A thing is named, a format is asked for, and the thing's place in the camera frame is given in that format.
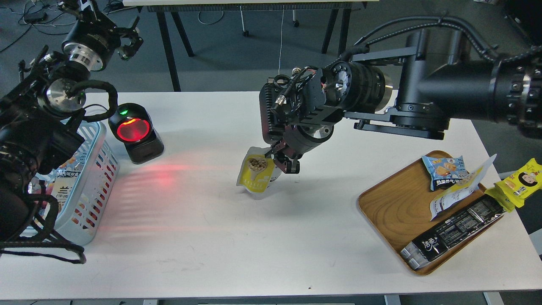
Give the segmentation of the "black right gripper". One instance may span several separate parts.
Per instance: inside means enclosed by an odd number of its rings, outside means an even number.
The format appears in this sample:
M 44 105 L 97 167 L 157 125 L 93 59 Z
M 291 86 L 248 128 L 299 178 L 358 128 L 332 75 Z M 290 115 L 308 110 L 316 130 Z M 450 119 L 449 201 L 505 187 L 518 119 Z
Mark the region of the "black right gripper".
M 263 138 L 283 173 L 298 174 L 302 155 L 327 141 L 343 119 L 343 71 L 344 66 L 296 67 L 291 75 L 269 79 L 261 89 Z

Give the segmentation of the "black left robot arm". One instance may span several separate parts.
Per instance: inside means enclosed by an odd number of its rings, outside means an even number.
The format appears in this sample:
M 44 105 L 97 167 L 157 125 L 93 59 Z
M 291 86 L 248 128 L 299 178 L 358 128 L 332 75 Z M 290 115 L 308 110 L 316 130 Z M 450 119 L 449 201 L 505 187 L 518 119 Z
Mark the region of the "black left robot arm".
M 32 248 L 66 249 L 86 262 L 84 248 L 55 229 L 58 201 L 31 194 L 29 183 L 66 162 L 83 144 L 80 124 L 109 119 L 118 109 L 114 85 L 91 80 L 115 51 L 133 57 L 143 44 L 139 17 L 119 27 L 94 0 L 62 0 L 59 8 L 76 17 L 61 52 L 44 46 L 29 68 L 19 66 L 20 82 L 1 99 L 1 253 L 37 256 Z

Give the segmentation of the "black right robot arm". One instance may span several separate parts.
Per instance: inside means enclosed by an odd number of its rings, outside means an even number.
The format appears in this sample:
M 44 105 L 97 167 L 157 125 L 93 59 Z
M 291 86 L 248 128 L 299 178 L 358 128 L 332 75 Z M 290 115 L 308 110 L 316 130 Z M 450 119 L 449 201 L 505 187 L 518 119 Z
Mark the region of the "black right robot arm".
M 376 27 L 326 67 L 294 68 L 260 91 L 264 152 L 286 174 L 333 126 L 442 140 L 451 118 L 507 122 L 541 137 L 541 46 L 499 54 L 464 19 Z

